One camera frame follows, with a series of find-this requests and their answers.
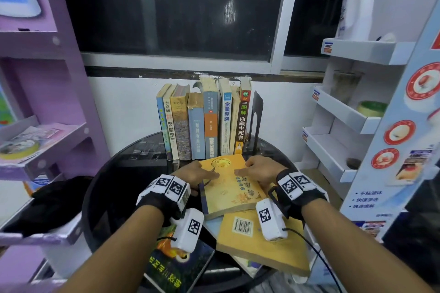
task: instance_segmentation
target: upright book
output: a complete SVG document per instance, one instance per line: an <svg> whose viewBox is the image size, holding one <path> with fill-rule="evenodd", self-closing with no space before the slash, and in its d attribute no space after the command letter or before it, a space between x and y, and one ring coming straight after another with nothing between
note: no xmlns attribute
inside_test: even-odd
<svg viewBox="0 0 440 293"><path fill-rule="evenodd" d="M200 184L201 207L205 220L225 213L254 209L257 202L266 198L257 181L235 176L235 169L245 168L245 160L240 154L216 157L200 163L203 169L220 175L218 179Z"/></svg>
<svg viewBox="0 0 440 293"><path fill-rule="evenodd" d="M173 160L179 160L179 152L177 151L176 133L174 131L173 113L171 112L171 95L176 89L177 85L171 85L163 96L163 102L165 107L165 117L168 127L169 142L171 145L171 153L173 154Z"/></svg>
<svg viewBox="0 0 440 293"><path fill-rule="evenodd" d="M237 120L237 134L235 135L234 154L243 153L246 134L246 119L249 110L251 91L252 87L250 84L250 77L241 77L239 118Z"/></svg>
<svg viewBox="0 0 440 293"><path fill-rule="evenodd" d="M163 96L165 95L165 92L168 90L169 86L171 86L171 84L165 84L162 87L162 89L156 95L156 101L157 101L157 111L159 112L159 122L162 128L162 136L164 138L166 158L167 160L172 161L173 153L171 152L171 144L169 142L168 127L167 127L166 115L165 115L165 106L163 101Z"/></svg>
<svg viewBox="0 0 440 293"><path fill-rule="evenodd" d="M172 237L176 227L164 227L159 237ZM188 293L205 271L214 255L214 249L199 240L192 253L171 248L171 240L156 244L147 264L147 278L162 293Z"/></svg>
<svg viewBox="0 0 440 293"><path fill-rule="evenodd" d="M217 237L220 233L220 226L223 221L223 216L217 217L211 220L205 220L203 222L203 226L206 230L211 233L211 235L217 240ZM241 258L237 256L231 255L234 261L251 277L254 278L257 272L262 268L262 265L257 262L252 262L251 260L247 260L246 258Z"/></svg>
<svg viewBox="0 0 440 293"><path fill-rule="evenodd" d="M239 119L240 108L239 92L239 86L232 86L231 136L229 139L229 155L233 155L235 149L235 135L237 134L237 121Z"/></svg>
<svg viewBox="0 0 440 293"><path fill-rule="evenodd" d="M187 107L189 94L190 85L178 85L170 98L179 160L191 160L190 128Z"/></svg>
<svg viewBox="0 0 440 293"><path fill-rule="evenodd" d="M229 137L231 133L232 88L229 79L218 80L221 98L220 119L220 155L229 155Z"/></svg>
<svg viewBox="0 0 440 293"><path fill-rule="evenodd" d="M305 242L292 232L286 239L267 241L261 233L258 215L254 209L225 214L216 250L307 277L310 268ZM289 218L284 222L286 227L304 234L302 221Z"/></svg>
<svg viewBox="0 0 440 293"><path fill-rule="evenodd" d="M191 154L193 160L204 160L205 118L203 113L203 94L190 93L188 98L188 119L190 123Z"/></svg>
<svg viewBox="0 0 440 293"><path fill-rule="evenodd" d="M203 94L206 158L218 156L218 90L214 79L201 77L193 87Z"/></svg>

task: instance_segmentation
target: black cable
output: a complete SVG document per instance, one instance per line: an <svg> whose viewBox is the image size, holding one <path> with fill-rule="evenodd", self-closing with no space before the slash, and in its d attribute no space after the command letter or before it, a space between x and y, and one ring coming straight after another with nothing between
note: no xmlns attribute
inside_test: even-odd
<svg viewBox="0 0 440 293"><path fill-rule="evenodd" d="M156 241L160 241L160 240L166 240L166 239L170 239L173 241L176 241L177 239L172 237L172 236L162 236L161 238L158 238Z"/></svg>
<svg viewBox="0 0 440 293"><path fill-rule="evenodd" d="M308 243L309 246L311 246L311 248L316 252L316 255L318 255L318 257L322 260L322 262L324 263L324 265L327 267L328 271L330 272L331 276L333 277L334 282L336 283L336 286L338 287L339 292L342 293L341 287L338 284L338 281L336 280L336 277L333 274L333 271L330 269L330 267L328 266L327 262L323 259L323 257L319 254L319 251L317 251L315 249L315 247L304 237L302 236L300 233L298 233L296 230L291 229L291 228L283 228L284 231L292 231L295 234L298 234L305 242Z"/></svg>

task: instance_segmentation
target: round table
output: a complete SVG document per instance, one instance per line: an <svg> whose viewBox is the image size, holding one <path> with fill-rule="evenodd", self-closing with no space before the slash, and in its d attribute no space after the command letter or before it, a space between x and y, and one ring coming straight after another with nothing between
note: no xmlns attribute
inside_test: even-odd
<svg viewBox="0 0 440 293"><path fill-rule="evenodd" d="M252 153L253 139L248 141L243 157ZM293 167L293 163L276 147L259 139L257 153L268 156ZM84 235L92 252L95 252L131 215L139 193L161 174L170 174L190 161L166 160L162 133L154 133L127 146L114 155L96 174L85 195L82 207ZM200 196L190 197L187 208L201 210ZM216 240L203 228L200 239L216 247ZM200 277L193 292L243 292L259 285L275 272L261 268L254 279L246 274L230 255L216 251L205 273ZM156 291L143 279L141 286L147 291Z"/></svg>

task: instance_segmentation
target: bookend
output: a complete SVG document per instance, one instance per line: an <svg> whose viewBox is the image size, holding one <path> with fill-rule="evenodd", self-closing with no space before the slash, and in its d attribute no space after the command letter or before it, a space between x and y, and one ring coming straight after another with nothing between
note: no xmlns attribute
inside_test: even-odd
<svg viewBox="0 0 440 293"><path fill-rule="evenodd" d="M252 125L253 125L253 117L256 114L256 129L255 129L255 140L253 143L252 155L256 155L257 145L258 145L258 133L260 132L260 124L261 124L261 115L263 114L263 99L256 91L253 97L252 103L252 116L250 118L250 127L249 127L249 143L252 137Z"/></svg>

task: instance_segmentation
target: hand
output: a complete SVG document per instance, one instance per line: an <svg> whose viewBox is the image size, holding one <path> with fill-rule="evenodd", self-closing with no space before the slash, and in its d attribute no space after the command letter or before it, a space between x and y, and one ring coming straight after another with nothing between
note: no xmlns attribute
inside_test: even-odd
<svg viewBox="0 0 440 293"><path fill-rule="evenodd" d="M204 179L217 179L219 174L215 172L210 172L201 167L199 161L194 160L190 164L177 169L172 175L177 176L179 179L184 180L191 186L191 195L197 196L198 192L194 189L198 189L200 182Z"/></svg>
<svg viewBox="0 0 440 293"><path fill-rule="evenodd" d="M276 183L277 175L286 169L282 164L262 155L251 156L246 161L246 167L236 169L235 175L248 176L257 180L264 191L269 189L271 183Z"/></svg>

